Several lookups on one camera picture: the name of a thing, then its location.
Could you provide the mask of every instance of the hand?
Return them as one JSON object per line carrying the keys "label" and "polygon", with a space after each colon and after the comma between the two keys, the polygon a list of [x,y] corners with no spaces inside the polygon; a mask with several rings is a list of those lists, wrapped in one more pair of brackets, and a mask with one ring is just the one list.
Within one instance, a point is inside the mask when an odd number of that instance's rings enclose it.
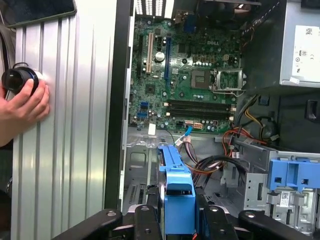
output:
{"label": "hand", "polygon": [[41,80],[34,94],[30,96],[33,86],[34,81],[29,79],[22,90],[7,101],[0,83],[0,147],[49,114],[48,86]]}

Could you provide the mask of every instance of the blue plastic bracket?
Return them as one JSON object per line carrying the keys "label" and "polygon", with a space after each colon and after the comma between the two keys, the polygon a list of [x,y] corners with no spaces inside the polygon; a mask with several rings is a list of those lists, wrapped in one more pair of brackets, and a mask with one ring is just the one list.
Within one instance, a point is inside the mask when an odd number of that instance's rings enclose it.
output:
{"label": "blue plastic bracket", "polygon": [[174,146],[159,146],[158,151],[165,164],[159,170],[166,175],[165,234],[194,234],[196,193],[191,172]]}
{"label": "blue plastic bracket", "polygon": [[310,162],[308,158],[296,161],[272,159],[269,164],[268,188],[291,187],[301,192],[304,188],[320,188],[320,163]]}

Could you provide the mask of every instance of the barcode label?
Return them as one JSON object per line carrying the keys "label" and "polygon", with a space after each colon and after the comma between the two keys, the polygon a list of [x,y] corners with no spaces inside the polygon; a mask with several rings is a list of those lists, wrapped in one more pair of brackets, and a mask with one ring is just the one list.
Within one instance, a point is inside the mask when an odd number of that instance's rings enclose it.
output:
{"label": "barcode label", "polygon": [[289,191],[282,191],[281,192],[281,200],[280,200],[280,207],[289,207],[289,199],[290,199],[290,192]]}
{"label": "barcode label", "polygon": [[312,35],[312,28],[307,28],[305,30],[305,35]]}

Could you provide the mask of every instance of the motherboard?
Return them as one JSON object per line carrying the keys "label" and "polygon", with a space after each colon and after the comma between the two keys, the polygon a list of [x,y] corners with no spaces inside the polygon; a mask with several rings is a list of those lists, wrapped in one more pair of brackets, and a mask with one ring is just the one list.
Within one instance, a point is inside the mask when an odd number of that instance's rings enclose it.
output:
{"label": "motherboard", "polygon": [[237,31],[137,19],[131,69],[130,126],[211,134],[230,128],[243,87]]}

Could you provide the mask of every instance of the blue sata port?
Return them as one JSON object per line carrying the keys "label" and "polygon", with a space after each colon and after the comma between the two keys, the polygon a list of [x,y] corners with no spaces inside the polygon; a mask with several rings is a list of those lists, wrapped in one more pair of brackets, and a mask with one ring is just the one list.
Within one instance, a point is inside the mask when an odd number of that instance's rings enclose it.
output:
{"label": "blue sata port", "polygon": [[148,102],[142,101],[142,102],[140,103],[140,108],[142,108],[142,109],[148,109],[148,107],[149,107],[149,103],[148,103]]}
{"label": "blue sata port", "polygon": [[136,116],[137,116],[138,118],[145,119],[145,118],[148,117],[148,113],[146,113],[146,112],[138,112],[138,113],[136,114]]}

